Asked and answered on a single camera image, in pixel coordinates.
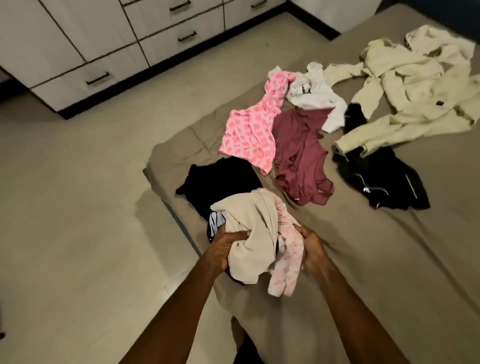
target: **mattress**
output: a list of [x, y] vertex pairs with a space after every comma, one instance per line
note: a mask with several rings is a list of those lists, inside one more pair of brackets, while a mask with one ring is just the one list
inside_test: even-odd
[[[408, 31], [432, 20], [404, 5], [393, 6], [333, 42], [312, 49], [289, 71], [304, 71], [311, 61], [356, 63], [370, 40], [402, 42]], [[480, 73], [479, 49], [472, 73]], [[349, 102], [363, 80], [333, 87]], [[222, 105], [165, 143], [155, 146], [146, 174], [153, 190], [171, 206], [198, 249], [208, 247], [207, 223], [175, 189], [191, 164], [215, 162], [232, 109], [257, 103], [263, 83]], [[283, 109], [291, 105], [285, 102]], [[385, 99], [371, 120], [390, 113]], [[324, 238], [327, 251], [347, 281], [373, 311], [412, 363], [480, 361], [480, 129], [423, 138], [395, 148], [416, 169], [428, 192], [424, 211], [373, 209], [340, 177], [332, 161], [333, 142], [324, 170], [335, 185], [325, 206], [299, 207], [284, 195], [275, 174], [261, 176], [265, 188], [287, 203], [290, 213]], [[267, 294], [268, 273], [245, 287], [225, 274], [215, 282], [222, 307], [234, 315], [266, 363], [348, 363], [340, 337], [314, 278], [301, 272], [294, 294]]]

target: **hand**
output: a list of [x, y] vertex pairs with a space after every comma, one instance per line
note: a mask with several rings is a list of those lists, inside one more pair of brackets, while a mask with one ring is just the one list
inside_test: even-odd
[[322, 262], [327, 257], [322, 239], [320, 239], [316, 232], [306, 226], [294, 225], [294, 227], [304, 238], [303, 244], [305, 250], [303, 266], [307, 271], [315, 274], [319, 271]]
[[247, 240], [250, 231], [225, 232], [225, 224], [218, 228], [215, 237], [205, 252], [206, 260], [219, 270], [219, 274], [228, 267], [228, 254], [234, 242]]

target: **maroon shirt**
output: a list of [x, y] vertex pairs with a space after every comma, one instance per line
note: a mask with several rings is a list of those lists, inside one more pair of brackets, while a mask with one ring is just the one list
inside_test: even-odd
[[294, 107], [274, 119], [276, 183], [297, 205], [310, 201], [325, 205], [334, 191], [324, 173], [328, 152], [318, 143], [332, 110]]

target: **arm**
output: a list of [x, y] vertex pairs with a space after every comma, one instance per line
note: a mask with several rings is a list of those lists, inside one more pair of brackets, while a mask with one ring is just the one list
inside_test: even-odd
[[409, 364], [393, 339], [326, 254], [318, 235], [296, 226], [305, 238], [303, 265], [319, 282], [352, 364]]
[[204, 255], [185, 281], [160, 308], [120, 364], [186, 363], [200, 314], [217, 276], [227, 269], [233, 242], [247, 240], [247, 231], [225, 232], [220, 227]]

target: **black jacket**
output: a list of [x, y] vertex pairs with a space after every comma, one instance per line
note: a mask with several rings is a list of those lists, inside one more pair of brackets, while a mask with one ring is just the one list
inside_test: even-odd
[[[359, 104], [350, 104], [345, 113], [344, 133], [366, 124]], [[399, 160], [389, 146], [380, 148], [365, 158], [360, 157], [362, 147], [345, 155], [336, 152], [340, 175], [361, 192], [374, 208], [389, 207], [417, 210], [430, 208], [427, 192], [417, 172]]]

